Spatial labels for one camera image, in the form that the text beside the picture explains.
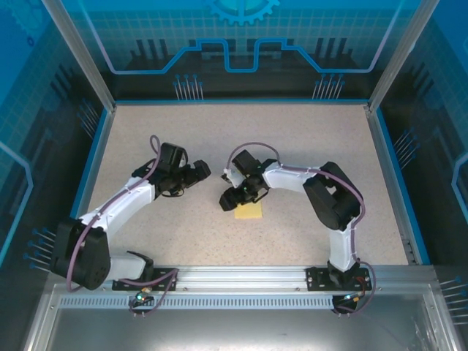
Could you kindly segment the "yellow paper sheet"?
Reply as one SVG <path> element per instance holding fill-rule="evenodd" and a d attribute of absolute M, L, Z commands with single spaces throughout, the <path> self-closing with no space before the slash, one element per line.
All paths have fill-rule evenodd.
<path fill-rule="evenodd" d="M 234 216 L 236 219 L 262 219 L 263 207 L 262 203 L 247 203 L 245 205 L 239 205 L 234 210 Z"/>

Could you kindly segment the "blue table edge strip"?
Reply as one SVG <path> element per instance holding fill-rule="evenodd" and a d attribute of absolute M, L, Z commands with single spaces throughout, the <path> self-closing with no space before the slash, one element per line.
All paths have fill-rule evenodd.
<path fill-rule="evenodd" d="M 94 134 L 94 139 L 91 143 L 91 147 L 88 153 L 88 157 L 83 169 L 83 173 L 80 179 L 77 193 L 75 195 L 74 202 L 72 204 L 72 209 L 70 216 L 65 218 L 62 223 L 59 224 L 57 228 L 57 239 L 56 244 L 58 248 L 53 250 L 54 254 L 59 253 L 59 249 L 66 248 L 67 237 L 65 233 L 66 230 L 63 229 L 63 226 L 70 219 L 77 219 L 81 215 L 85 214 L 88 210 L 89 203 L 91 201 L 91 196 L 94 191 L 94 185 L 97 181 L 97 176 L 99 168 L 102 162 L 102 158 L 105 152 L 105 147 L 107 145 L 107 140 L 109 138 L 110 130 L 113 124 L 115 113 L 109 112 L 104 109 L 98 122 L 97 130 Z"/>
<path fill-rule="evenodd" d="M 415 264 L 431 265 L 429 253 L 411 203 L 410 195 L 407 191 L 401 166 L 399 165 L 396 152 L 394 151 L 393 142 L 390 138 L 390 133 L 380 108 L 377 108 L 376 115 L 378 126 L 382 132 L 382 139 L 385 143 L 385 150 L 388 152 L 390 159 L 390 171 L 387 171 L 386 173 L 390 173 L 395 178 L 394 187 L 396 189 L 394 192 L 396 193 L 396 199 L 391 200 L 391 202 L 398 212 L 396 215 L 397 224 L 401 234 L 409 241 Z"/>

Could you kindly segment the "steel tray panel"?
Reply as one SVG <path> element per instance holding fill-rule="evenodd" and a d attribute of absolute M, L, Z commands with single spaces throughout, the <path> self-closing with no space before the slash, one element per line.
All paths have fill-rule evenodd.
<path fill-rule="evenodd" d="M 360 314 L 332 310 L 60 309 L 44 295 L 20 351 L 468 351 L 442 296 L 383 290 Z"/>

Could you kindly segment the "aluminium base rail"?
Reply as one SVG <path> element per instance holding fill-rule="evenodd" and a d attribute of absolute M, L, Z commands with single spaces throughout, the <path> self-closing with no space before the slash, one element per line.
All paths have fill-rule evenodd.
<path fill-rule="evenodd" d="M 430 265 L 377 265 L 372 272 L 379 291 L 437 281 Z M 309 278 L 305 266 L 181 266 L 177 292 L 303 292 Z"/>

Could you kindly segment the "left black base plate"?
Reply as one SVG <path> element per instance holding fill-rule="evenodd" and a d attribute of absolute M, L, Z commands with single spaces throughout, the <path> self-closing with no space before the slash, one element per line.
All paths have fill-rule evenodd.
<path fill-rule="evenodd" d="M 152 271 L 144 272 L 139 279 L 113 281 L 112 291 L 138 291 L 150 288 L 152 291 L 163 292 L 167 287 L 169 287 L 169 291 L 174 291 L 178 272 L 177 268 L 155 267 Z"/>

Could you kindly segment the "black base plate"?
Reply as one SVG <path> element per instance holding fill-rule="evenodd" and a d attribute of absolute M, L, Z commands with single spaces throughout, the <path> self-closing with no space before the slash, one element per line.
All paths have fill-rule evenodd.
<path fill-rule="evenodd" d="M 167 287 L 169 287 L 169 291 L 174 291 L 178 272 L 177 268 L 155 267 L 152 271 L 144 272 L 139 279 L 113 281 L 112 291 L 138 291 L 150 288 L 152 291 L 163 292 Z"/>
<path fill-rule="evenodd" d="M 332 268 L 310 267 L 305 270 L 309 292 L 318 291 L 370 291 L 372 289 L 369 270 L 355 266 L 346 272 Z"/>

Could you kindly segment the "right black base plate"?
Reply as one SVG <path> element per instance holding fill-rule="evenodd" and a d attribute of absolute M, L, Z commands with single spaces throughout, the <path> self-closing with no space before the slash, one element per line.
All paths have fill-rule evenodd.
<path fill-rule="evenodd" d="M 309 292 L 318 291 L 370 291 L 372 289 L 369 270 L 355 266 L 346 272 L 332 268 L 310 267 L 305 270 Z"/>

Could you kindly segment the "aluminium frame post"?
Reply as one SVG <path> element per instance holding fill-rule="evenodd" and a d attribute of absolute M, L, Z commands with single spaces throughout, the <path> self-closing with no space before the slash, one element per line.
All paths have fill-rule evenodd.
<path fill-rule="evenodd" d="M 388 65 L 384 69 L 368 103 L 370 113 L 375 113 L 388 93 L 394 80 L 399 74 L 409 54 L 412 52 L 421 33 L 426 27 L 429 19 L 433 15 L 440 0 L 420 0 L 420 4 L 399 44 L 396 47 Z"/>
<path fill-rule="evenodd" d="M 103 107 L 108 112 L 113 113 L 116 109 L 116 102 L 65 6 L 61 0 L 41 0 L 41 2 L 51 16 L 75 60 L 83 70 L 87 81 L 103 104 Z"/>

